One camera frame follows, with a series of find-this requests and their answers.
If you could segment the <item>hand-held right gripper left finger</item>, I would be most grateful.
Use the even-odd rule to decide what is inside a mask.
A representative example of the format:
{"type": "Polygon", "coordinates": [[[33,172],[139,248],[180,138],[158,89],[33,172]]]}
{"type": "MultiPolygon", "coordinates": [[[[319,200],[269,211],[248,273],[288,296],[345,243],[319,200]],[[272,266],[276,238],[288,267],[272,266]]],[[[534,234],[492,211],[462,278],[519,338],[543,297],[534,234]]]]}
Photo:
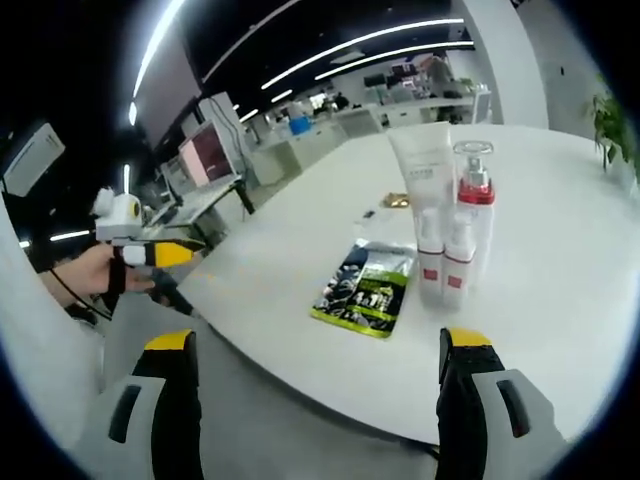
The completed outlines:
{"type": "Polygon", "coordinates": [[[153,338],[89,410],[92,479],[201,479],[196,333],[153,338]]]}

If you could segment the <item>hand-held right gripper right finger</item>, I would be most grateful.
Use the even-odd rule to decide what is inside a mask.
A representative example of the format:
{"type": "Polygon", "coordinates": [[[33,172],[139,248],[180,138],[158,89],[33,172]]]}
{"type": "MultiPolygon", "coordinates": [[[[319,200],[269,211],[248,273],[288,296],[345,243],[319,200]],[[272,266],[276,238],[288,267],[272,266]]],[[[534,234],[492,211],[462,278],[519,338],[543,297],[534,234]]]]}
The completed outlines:
{"type": "Polygon", "coordinates": [[[483,334],[440,330],[438,479],[541,479],[567,452],[554,407],[483,334]]]}

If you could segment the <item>person's left hand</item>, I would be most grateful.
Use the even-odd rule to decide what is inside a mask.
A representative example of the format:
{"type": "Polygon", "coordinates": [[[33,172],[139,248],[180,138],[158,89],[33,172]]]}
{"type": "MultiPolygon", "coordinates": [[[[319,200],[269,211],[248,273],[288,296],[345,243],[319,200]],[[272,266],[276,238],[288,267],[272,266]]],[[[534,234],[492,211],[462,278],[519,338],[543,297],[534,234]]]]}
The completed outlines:
{"type": "MultiPolygon", "coordinates": [[[[110,282],[111,261],[116,259],[115,249],[108,244],[92,246],[73,261],[69,286],[78,294],[104,294],[110,282]]],[[[145,292],[155,286],[154,281],[133,269],[124,267],[124,287],[129,292],[145,292]]]]}

